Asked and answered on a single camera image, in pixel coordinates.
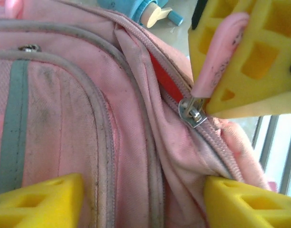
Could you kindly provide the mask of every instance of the gray strap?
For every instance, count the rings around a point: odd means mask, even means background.
[[[0,194],[21,187],[28,115],[28,60],[13,62],[0,153]]]

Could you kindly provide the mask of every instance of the backpack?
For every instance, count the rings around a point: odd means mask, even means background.
[[[0,1],[0,194],[77,172],[78,227],[208,227],[207,175],[270,189],[243,130],[178,114],[189,60],[126,16]]]

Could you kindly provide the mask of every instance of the metal grommet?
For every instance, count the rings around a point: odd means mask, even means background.
[[[37,44],[27,44],[18,48],[20,51],[25,52],[40,52],[41,47]]]

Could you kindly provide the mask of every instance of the yellow foam block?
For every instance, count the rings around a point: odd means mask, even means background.
[[[194,79],[216,28],[234,12],[248,12],[250,21],[206,112],[221,118],[291,113],[291,0],[208,0],[189,30]]]
[[[0,228],[76,228],[83,200],[80,174],[0,195]]]
[[[220,177],[204,188],[211,228],[291,228],[291,197]]]

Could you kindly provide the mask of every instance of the red lining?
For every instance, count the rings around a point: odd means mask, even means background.
[[[171,79],[171,77],[168,75],[168,73],[161,67],[157,59],[151,53],[150,57],[158,82],[162,85],[166,92],[176,102],[179,103],[184,98],[184,96],[182,95],[174,81]]]

